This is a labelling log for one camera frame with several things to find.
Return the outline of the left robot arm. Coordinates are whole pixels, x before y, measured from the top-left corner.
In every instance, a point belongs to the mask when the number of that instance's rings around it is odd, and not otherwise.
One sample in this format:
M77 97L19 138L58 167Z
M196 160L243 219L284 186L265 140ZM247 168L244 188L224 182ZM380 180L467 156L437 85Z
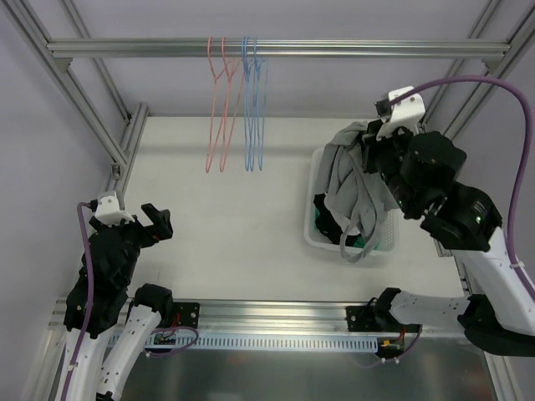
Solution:
M140 252L173 236L171 213L151 203L141 209L145 226L113 197L80 202L77 214L84 244L79 278L66 299L66 343L57 400L118 400L146 340L174 316L171 290L145 284L135 292L125 328L112 350L107 345L128 299Z

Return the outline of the green tank top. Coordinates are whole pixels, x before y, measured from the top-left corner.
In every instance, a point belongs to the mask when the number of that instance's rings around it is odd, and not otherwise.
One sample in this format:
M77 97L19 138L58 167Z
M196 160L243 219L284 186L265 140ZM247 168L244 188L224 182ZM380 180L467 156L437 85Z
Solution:
M314 227L321 235L334 245L339 245L343 231L335 219L327 211L314 210ZM363 249L365 240L361 234L355 236L348 235L345 245L353 248Z

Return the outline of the grey tank top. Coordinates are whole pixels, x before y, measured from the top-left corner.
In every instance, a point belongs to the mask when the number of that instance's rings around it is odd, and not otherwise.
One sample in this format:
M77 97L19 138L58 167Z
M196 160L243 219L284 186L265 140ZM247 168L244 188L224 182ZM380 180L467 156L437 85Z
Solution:
M324 204L342 230L339 251L343 259L358 263L379 244L390 211L397 208L393 196L378 173L365 173L359 140L367 125L353 122L324 146L314 193L324 195ZM347 252L352 230L364 239L361 251Z

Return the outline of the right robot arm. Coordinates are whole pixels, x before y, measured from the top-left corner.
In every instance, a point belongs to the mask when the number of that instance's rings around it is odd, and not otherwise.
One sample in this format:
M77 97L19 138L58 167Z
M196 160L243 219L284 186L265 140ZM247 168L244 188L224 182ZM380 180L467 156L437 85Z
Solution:
M406 220L451 251L481 288L464 297L431 297L388 287L373 306L374 324L460 330L474 346L507 357L534 355L534 285L510 259L502 217L484 191L457 179L466 153L437 131L398 127L380 137L377 119L359 135L363 168L387 186Z

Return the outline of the pink wire hanger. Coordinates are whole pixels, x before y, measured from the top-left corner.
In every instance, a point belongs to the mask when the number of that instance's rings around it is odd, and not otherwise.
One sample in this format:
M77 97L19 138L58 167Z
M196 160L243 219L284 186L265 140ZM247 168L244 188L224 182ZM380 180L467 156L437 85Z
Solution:
M217 106L217 92L218 92L218 81L222 77L223 74L226 73L227 70L227 64L226 62L223 62L223 68L221 71L217 71L215 68L215 64L212 59L211 55L211 45L212 45L212 37L209 37L207 39L207 47L206 47L206 56L209 63L209 68L212 76L213 81L213 95L212 95L212 102L211 102L211 115L210 115L210 125L209 125L209 136L208 136L208 148L206 153L206 163L205 163L205 172L208 174L211 170L213 157L217 148L217 141L219 138L219 134L214 134L214 124L215 124L215 118L216 118L216 106Z
M227 159L231 147L236 118L236 116L230 118L230 112L234 111L237 105L239 104L242 95L242 87L239 87L236 104L232 107L232 91L234 86L234 78L239 71L241 59L236 57L229 58L227 56L227 39L225 37L222 38L221 52L222 61L224 62L223 72L227 77L227 92L225 97L224 109L222 112L222 153L219 162L219 171L224 172L227 165Z

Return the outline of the light blue wire hanger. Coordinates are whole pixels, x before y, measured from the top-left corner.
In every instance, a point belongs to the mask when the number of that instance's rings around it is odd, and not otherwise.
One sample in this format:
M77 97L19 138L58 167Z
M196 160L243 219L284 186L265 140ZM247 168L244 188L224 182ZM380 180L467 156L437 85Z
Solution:
M247 172L254 170L254 134L252 132L253 120L251 116L251 74L252 64L247 56L249 37L242 39L242 66L244 73L244 92L243 92L243 119L244 119L244 165Z

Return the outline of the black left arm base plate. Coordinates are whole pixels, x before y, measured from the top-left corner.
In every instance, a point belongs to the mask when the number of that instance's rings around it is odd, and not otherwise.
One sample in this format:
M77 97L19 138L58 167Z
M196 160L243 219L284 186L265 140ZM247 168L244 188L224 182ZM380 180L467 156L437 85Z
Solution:
M173 302L170 327L198 328L201 305L199 302Z

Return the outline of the black tank top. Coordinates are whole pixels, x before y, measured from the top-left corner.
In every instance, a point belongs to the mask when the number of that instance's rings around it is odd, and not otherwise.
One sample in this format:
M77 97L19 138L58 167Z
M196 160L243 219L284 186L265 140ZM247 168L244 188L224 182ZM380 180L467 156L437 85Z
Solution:
M332 244L338 245L343 231L335 221L331 212L326 208L324 198L325 194L315 195L313 198L314 226L323 236L328 238ZM348 235L345 240L345 245L355 248L363 248L365 245L364 238L360 234L356 236Z

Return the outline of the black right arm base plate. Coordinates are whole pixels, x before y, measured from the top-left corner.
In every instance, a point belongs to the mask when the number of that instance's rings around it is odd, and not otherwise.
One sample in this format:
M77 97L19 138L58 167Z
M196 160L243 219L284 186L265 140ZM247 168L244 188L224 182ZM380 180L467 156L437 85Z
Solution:
M345 316L349 332L376 332L380 329L372 306L347 306Z

